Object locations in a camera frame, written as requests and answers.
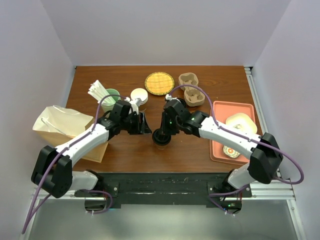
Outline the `black coffee cup lid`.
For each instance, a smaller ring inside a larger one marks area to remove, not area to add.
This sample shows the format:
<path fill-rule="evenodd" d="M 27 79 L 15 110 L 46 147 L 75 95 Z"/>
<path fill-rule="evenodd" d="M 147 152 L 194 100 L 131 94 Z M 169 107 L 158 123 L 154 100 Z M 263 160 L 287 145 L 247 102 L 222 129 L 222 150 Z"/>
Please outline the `black coffee cup lid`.
<path fill-rule="evenodd" d="M 165 135 L 160 128 L 152 133 L 152 140 L 158 146 L 166 146 L 170 143 L 171 135 Z"/>

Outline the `brown paper coffee cup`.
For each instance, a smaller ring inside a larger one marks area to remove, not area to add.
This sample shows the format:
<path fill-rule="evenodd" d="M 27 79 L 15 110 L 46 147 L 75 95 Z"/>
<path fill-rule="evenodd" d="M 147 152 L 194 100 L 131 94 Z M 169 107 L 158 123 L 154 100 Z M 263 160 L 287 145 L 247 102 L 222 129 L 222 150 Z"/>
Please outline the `brown paper coffee cup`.
<path fill-rule="evenodd" d="M 167 147 L 167 145 L 157 145 L 157 148 L 161 149 L 161 150 L 165 149 L 166 147 Z"/>

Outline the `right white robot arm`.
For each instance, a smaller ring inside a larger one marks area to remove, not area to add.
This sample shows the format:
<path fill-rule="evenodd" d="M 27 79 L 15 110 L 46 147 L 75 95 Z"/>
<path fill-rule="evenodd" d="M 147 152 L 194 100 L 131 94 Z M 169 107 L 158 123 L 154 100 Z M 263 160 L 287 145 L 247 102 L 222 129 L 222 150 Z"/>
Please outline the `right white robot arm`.
<path fill-rule="evenodd" d="M 160 143 L 167 145 L 171 137 L 179 132 L 221 143 L 249 160 L 247 164 L 230 171 L 223 180 L 220 190 L 230 197 L 255 181 L 270 184 L 283 160 L 273 135 L 244 133 L 216 121 L 205 112 L 197 110 L 191 113 L 178 99 L 172 99 L 163 107 L 159 129 L 163 139 Z"/>

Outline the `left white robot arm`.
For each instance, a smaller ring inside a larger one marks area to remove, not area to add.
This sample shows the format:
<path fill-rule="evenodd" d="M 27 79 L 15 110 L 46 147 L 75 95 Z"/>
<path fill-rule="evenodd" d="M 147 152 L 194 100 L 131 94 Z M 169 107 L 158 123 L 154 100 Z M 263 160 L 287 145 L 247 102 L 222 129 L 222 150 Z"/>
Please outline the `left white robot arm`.
<path fill-rule="evenodd" d="M 86 190 L 99 196 L 104 190 L 101 177 L 93 171 L 73 171 L 75 164 L 95 147 L 107 143 L 121 131 L 130 135 L 152 133 L 145 113 L 139 111 L 139 98 L 118 100 L 110 113 L 98 118 L 92 126 L 68 142 L 41 149 L 31 181 L 38 189 L 60 198 L 68 191 Z"/>

